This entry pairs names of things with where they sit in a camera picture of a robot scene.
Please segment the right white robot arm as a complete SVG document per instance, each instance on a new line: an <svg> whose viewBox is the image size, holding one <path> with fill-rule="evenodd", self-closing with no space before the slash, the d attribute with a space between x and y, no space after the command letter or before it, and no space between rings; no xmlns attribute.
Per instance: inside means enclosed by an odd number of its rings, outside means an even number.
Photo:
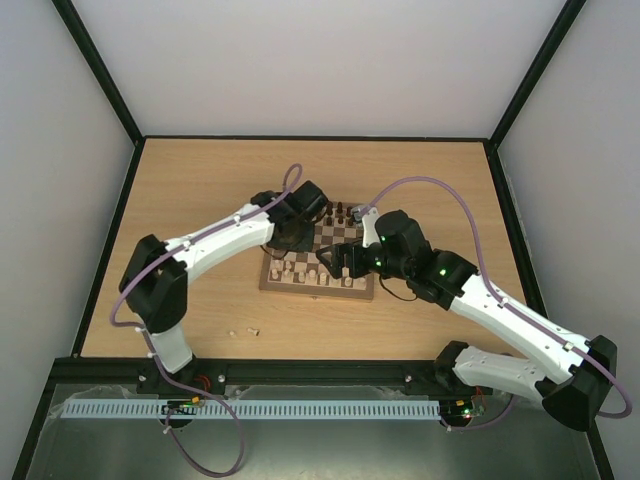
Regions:
<svg viewBox="0 0 640 480"><path fill-rule="evenodd" d="M402 210L384 215L371 210L356 218L362 238L316 253L333 278L376 273L403 280L418 299L474 321L522 355L452 341L434 362L443 389L502 390L540 404L570 429L586 432L593 426L616 372L617 347L611 340L564 329L505 294L468 260L432 248L419 224Z"/></svg>

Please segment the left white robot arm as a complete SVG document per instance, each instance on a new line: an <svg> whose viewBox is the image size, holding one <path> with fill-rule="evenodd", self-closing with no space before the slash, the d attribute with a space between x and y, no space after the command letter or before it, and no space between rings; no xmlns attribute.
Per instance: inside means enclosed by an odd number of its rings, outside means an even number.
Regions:
<svg viewBox="0 0 640 480"><path fill-rule="evenodd" d="M230 216L196 232L161 241L138 241L120 280L118 304L126 303L142 321L152 351L176 374L194 359L182 319L188 287L211 268L250 248L308 252L315 223L328 198L311 181L291 192L256 194Z"/></svg>

